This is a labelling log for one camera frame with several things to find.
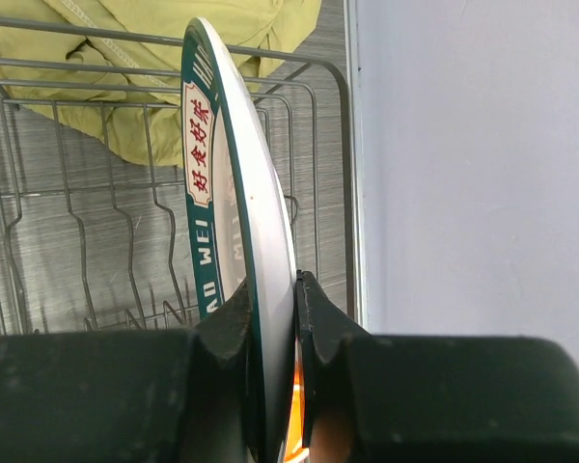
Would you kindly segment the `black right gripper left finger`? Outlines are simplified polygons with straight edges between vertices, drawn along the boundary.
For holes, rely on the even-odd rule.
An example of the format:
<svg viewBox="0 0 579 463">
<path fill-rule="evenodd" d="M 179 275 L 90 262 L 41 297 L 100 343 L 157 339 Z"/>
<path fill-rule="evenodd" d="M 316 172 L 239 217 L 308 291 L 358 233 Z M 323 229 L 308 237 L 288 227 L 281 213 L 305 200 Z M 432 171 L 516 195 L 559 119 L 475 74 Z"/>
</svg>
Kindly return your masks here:
<svg viewBox="0 0 579 463">
<path fill-rule="evenodd" d="M 0 462 L 250 462 L 241 286 L 192 329 L 0 337 Z"/>
</svg>

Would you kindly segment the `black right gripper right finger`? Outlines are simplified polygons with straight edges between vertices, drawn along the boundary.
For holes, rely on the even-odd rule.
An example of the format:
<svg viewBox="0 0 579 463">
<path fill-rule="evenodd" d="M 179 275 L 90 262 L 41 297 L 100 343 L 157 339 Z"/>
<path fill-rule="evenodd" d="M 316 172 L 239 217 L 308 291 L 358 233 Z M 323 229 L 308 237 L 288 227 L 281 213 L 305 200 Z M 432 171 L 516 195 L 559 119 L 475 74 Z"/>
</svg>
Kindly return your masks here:
<svg viewBox="0 0 579 463">
<path fill-rule="evenodd" d="M 374 335 L 296 281 L 315 462 L 579 462 L 579 368 L 529 337 Z"/>
</svg>

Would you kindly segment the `white green-rim round plate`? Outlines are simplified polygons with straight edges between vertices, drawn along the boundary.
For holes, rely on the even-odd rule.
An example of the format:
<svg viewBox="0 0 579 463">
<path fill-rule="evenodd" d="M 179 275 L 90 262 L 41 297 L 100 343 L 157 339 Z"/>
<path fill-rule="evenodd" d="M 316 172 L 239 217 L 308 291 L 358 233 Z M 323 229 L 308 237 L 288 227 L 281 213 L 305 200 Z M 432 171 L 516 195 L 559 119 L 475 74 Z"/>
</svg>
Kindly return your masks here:
<svg viewBox="0 0 579 463">
<path fill-rule="evenodd" d="M 198 308 L 246 293 L 258 458 L 285 452 L 293 390 L 296 268 L 290 219 L 260 118 L 228 48 L 192 19 L 181 58 L 182 157 Z"/>
</svg>

